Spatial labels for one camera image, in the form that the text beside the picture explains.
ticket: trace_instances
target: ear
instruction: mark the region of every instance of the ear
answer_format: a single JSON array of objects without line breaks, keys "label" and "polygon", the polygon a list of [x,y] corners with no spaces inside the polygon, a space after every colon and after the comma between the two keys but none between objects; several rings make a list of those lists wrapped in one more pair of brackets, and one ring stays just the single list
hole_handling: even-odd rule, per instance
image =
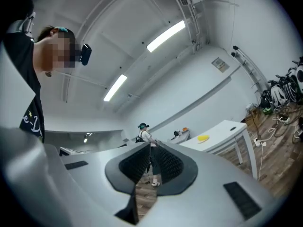
[{"label": "ear", "polygon": [[53,36],[54,34],[58,33],[59,32],[59,29],[58,28],[53,28],[51,30],[51,32],[49,33],[50,36]]}]

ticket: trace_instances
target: black t-shirt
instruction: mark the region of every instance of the black t-shirt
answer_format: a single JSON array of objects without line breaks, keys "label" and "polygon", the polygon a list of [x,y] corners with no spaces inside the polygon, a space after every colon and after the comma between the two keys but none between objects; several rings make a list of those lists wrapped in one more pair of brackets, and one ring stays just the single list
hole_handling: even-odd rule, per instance
[{"label": "black t-shirt", "polygon": [[20,128],[36,135],[44,142],[44,117],[40,100],[41,85],[33,66],[34,42],[24,33],[6,34],[3,41],[16,69],[36,94],[24,114]]}]

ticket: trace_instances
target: man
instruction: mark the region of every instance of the man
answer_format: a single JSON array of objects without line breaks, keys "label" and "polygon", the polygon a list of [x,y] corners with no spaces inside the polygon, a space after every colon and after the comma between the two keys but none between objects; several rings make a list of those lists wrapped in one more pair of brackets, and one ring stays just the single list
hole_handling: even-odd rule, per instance
[{"label": "man", "polygon": [[153,174],[153,182],[152,186],[157,187],[160,185],[160,182],[158,182],[158,174],[160,174],[160,168],[156,161],[156,147],[157,147],[157,141],[152,138],[152,135],[147,132],[147,128],[149,125],[146,125],[145,123],[141,123],[138,128],[140,129],[139,137],[142,138],[145,142],[151,143],[151,165],[152,165],[152,174]]}]

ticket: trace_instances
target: white table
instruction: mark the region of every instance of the white table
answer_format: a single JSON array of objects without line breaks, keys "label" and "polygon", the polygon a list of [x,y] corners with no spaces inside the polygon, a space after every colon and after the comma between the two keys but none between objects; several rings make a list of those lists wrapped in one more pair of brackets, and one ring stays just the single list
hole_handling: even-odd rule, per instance
[{"label": "white table", "polygon": [[194,137],[188,141],[181,143],[180,145],[211,154],[219,154],[227,148],[234,146],[240,164],[243,163],[243,160],[236,140],[243,136],[245,140],[246,151],[248,153],[252,176],[257,179],[255,153],[247,132],[247,124],[224,120],[200,135],[208,135],[209,139],[203,143],[200,143],[197,137]]},{"label": "white table", "polygon": [[182,132],[182,134],[179,137],[176,137],[176,138],[170,140],[169,143],[180,144],[184,141],[187,141],[188,137],[189,137],[189,130],[185,130]]}]

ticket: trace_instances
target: pipe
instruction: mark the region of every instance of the pipe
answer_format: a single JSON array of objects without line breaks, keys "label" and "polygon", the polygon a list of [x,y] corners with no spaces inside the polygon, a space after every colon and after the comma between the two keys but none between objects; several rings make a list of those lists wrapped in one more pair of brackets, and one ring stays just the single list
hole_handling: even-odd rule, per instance
[{"label": "pipe", "polygon": [[180,11],[181,11],[182,15],[183,15],[184,22],[185,22],[186,25],[187,25],[186,28],[187,28],[187,31],[188,31],[189,39],[190,39],[190,42],[192,43],[193,39],[192,39],[192,37],[191,37],[191,33],[190,33],[190,30],[189,30],[188,22],[187,22],[187,19],[186,19],[186,17],[185,17],[184,11],[183,11],[183,9],[182,9],[180,3],[179,3],[179,0],[176,0],[176,2],[177,2],[178,6],[179,6],[179,8],[180,8]]},{"label": "pipe", "polygon": [[[92,84],[95,84],[95,85],[98,85],[98,86],[101,86],[101,87],[107,87],[107,88],[110,87],[110,86],[107,86],[107,85],[104,85],[104,84],[101,84],[101,83],[98,83],[98,82],[94,82],[94,81],[90,81],[90,80],[82,78],[82,77],[77,77],[77,76],[73,76],[73,75],[70,75],[70,74],[66,74],[66,73],[63,73],[63,72],[60,72],[60,71],[57,71],[57,70],[54,70],[53,72],[56,72],[58,74],[61,74],[61,75],[64,75],[64,76],[67,76],[67,77],[70,77],[70,78],[80,79],[82,81],[86,81],[86,82],[89,82],[89,83],[92,83]],[[138,96],[138,95],[127,93],[127,92],[125,92],[125,93],[129,94],[131,96],[134,96],[136,98],[140,98],[140,96]]]}]

